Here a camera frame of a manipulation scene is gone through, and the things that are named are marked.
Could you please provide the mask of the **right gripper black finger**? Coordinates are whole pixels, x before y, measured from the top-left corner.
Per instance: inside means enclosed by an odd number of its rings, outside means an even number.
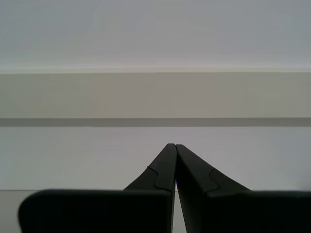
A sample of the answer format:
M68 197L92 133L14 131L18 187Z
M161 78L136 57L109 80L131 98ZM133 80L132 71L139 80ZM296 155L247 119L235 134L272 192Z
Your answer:
M46 189L19 206L24 233L170 233L176 146L167 144L123 190Z
M176 183L189 233L309 233L311 194L252 191L183 145Z

